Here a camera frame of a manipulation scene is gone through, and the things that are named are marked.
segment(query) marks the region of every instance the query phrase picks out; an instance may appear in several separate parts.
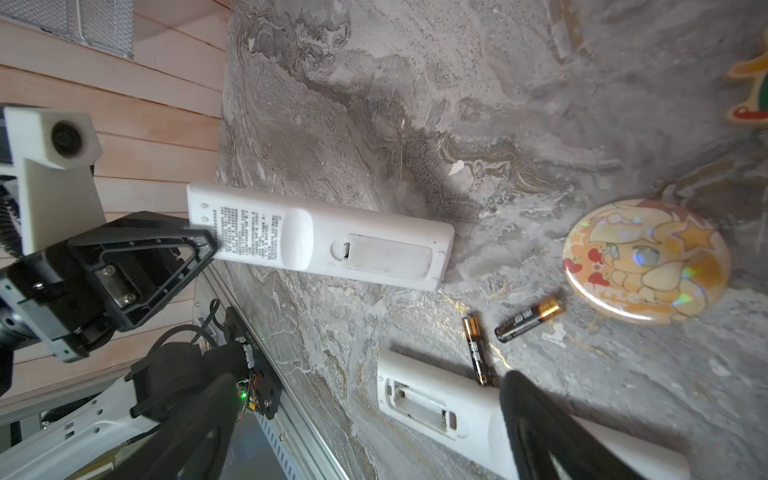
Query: round badge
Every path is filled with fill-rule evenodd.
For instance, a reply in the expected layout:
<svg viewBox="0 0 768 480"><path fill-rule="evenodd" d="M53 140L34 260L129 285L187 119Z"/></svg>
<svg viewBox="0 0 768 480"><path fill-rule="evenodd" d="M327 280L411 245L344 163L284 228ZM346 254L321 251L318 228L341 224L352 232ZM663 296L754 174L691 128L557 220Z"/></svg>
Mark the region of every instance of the round badge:
<svg viewBox="0 0 768 480"><path fill-rule="evenodd" d="M657 200L598 208L563 247L568 282L597 310L633 323L695 316L728 285L722 236L690 210Z"/></svg>

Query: yellow star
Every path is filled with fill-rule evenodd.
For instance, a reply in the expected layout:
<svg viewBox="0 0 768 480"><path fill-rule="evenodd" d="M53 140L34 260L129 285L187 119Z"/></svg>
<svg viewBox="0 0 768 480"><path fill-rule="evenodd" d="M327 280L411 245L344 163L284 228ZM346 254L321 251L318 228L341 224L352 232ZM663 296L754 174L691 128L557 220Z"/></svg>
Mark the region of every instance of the yellow star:
<svg viewBox="0 0 768 480"><path fill-rule="evenodd" d="M691 251L696 247L704 247L708 250L714 250L710 238L714 235L714 229L700 228L693 221L688 220L685 230L672 233L675 237L683 241L685 251Z"/></svg>

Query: battery compartment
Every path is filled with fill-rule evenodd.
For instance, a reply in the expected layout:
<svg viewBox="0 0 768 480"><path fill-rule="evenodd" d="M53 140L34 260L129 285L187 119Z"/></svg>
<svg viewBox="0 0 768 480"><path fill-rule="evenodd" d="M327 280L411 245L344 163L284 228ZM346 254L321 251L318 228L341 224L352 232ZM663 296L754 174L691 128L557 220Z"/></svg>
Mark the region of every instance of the battery compartment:
<svg viewBox="0 0 768 480"><path fill-rule="evenodd" d="M386 400L395 412L437 433L456 437L456 414L444 402L392 379L386 383Z"/></svg>

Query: camera lens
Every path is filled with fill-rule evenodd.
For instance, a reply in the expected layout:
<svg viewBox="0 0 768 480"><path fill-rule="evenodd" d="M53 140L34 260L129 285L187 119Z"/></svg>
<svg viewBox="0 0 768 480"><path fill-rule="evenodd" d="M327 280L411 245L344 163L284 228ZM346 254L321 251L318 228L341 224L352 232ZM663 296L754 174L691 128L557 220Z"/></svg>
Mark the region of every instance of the camera lens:
<svg viewBox="0 0 768 480"><path fill-rule="evenodd" d="M53 126L51 141L56 151L64 157L73 157L83 148L83 137L78 129L63 121Z"/></svg>

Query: wooden wall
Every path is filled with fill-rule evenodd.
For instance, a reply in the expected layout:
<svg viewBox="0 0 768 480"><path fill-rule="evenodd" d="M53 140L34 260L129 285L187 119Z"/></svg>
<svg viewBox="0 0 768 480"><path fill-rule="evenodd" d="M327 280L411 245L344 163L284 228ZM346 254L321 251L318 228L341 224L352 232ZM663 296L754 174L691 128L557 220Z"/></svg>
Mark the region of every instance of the wooden wall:
<svg viewBox="0 0 768 480"><path fill-rule="evenodd" d="M107 220L151 210L186 216L186 183L215 181L230 10L225 0L134 0L134 59L0 21L0 102L86 111L104 154L96 185ZM13 260L0 253L0 266ZM0 407L124 368L163 331L192 320L194 286L141 329L64 364L42 345L15 356Z"/></svg>

